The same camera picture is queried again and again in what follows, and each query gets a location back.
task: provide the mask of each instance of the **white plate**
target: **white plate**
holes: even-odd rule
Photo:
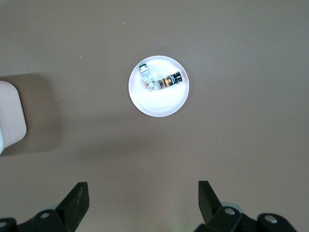
[[[161,89],[156,84],[156,91],[147,88],[140,73],[140,65],[147,64],[156,80],[180,72],[183,82]],[[178,111],[189,93],[189,79],[184,68],[174,59],[154,56],[142,60],[133,69],[129,79],[129,93],[134,105],[144,114],[164,117]]]

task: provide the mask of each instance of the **white box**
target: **white box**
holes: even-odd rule
[[[6,147],[22,140],[27,132],[17,89],[0,81],[0,154]]]

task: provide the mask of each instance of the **white object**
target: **white object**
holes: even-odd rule
[[[165,89],[151,91],[147,88],[140,73],[140,65],[147,64],[155,79],[180,72],[183,82]],[[129,94],[134,105],[143,113],[164,117],[178,111],[185,103],[189,93],[189,79],[184,68],[174,59],[154,56],[142,60],[133,69],[129,79]]]
[[[0,154],[4,148],[22,140],[26,132],[17,89],[8,82],[0,81]]]

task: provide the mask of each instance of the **metal screw head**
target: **metal screw head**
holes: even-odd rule
[[[46,213],[41,214],[40,218],[42,218],[42,219],[47,218],[47,217],[49,217],[49,215],[50,214],[46,212]]]
[[[229,215],[235,215],[235,211],[231,208],[226,208],[224,211]]]
[[[0,222],[0,228],[5,227],[8,223],[6,221]]]
[[[268,221],[272,224],[278,223],[277,219],[272,215],[266,215],[264,218],[266,219],[266,221]]]

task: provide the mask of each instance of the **electronic component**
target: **electronic component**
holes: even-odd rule
[[[159,80],[161,88],[166,88],[169,86],[172,86],[176,83],[181,83],[183,81],[182,76],[180,75],[180,72],[176,72],[172,75],[169,75],[167,77],[164,77],[163,79]]]
[[[140,65],[140,73],[143,76],[143,81],[147,88],[151,88],[152,91],[155,91],[156,81],[154,76],[150,73],[147,64]]]

